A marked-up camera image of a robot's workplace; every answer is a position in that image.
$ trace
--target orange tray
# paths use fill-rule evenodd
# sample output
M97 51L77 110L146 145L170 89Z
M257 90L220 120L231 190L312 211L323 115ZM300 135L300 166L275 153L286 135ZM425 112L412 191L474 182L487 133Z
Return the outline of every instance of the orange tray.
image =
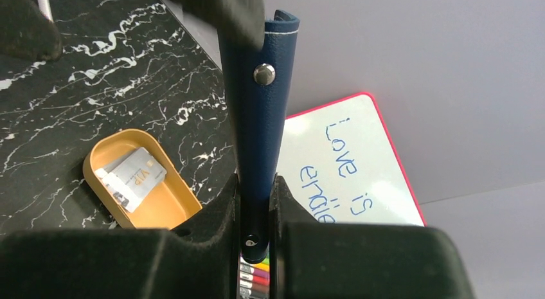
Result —
M166 169L159 183L132 213L106 189L96 171L135 149L144 147ZM138 129L127 129L99 141L84 161L84 177L122 228L172 228L201 208L191 188L180 177L157 140Z

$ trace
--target marker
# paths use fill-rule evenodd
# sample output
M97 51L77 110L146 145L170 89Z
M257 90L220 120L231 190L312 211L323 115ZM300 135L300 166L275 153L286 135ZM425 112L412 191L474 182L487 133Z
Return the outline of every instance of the marker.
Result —
M252 283L257 283L264 286L269 286L269 279L267 278L262 278L260 276L251 275L245 272L240 272L239 276L242 280L252 282Z
M268 272L261 269L253 268L252 266L245 265L245 264L240 264L240 270L244 273L249 273L250 275L259 276L266 279L270 277Z
M245 280L238 280L238 283L239 283L240 287L248 288L251 291L259 291L261 293L268 293L269 292L269 287L265 286L265 285L252 283L252 282L248 282L248 281L245 281Z
M262 293L260 291L253 291L251 289L245 288L245 287L239 287L238 288L238 294L240 296L244 297L252 297L252 298L263 298L266 299L269 297L267 293Z
M246 264L248 266L252 266L256 269L261 269L263 271L266 271L266 272L270 272L270 269L269 269L269 265L265 265L263 263L259 263L259 264L249 264L248 262L246 262L244 259L240 259L240 262L243 263L243 264Z

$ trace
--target gray background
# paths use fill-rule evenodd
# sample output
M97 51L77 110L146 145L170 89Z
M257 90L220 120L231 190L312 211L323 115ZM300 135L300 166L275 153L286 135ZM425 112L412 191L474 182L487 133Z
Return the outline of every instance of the gray background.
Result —
M301 19L289 112L375 95L478 298L545 298L545 0L265 0ZM175 14L220 64L214 30Z

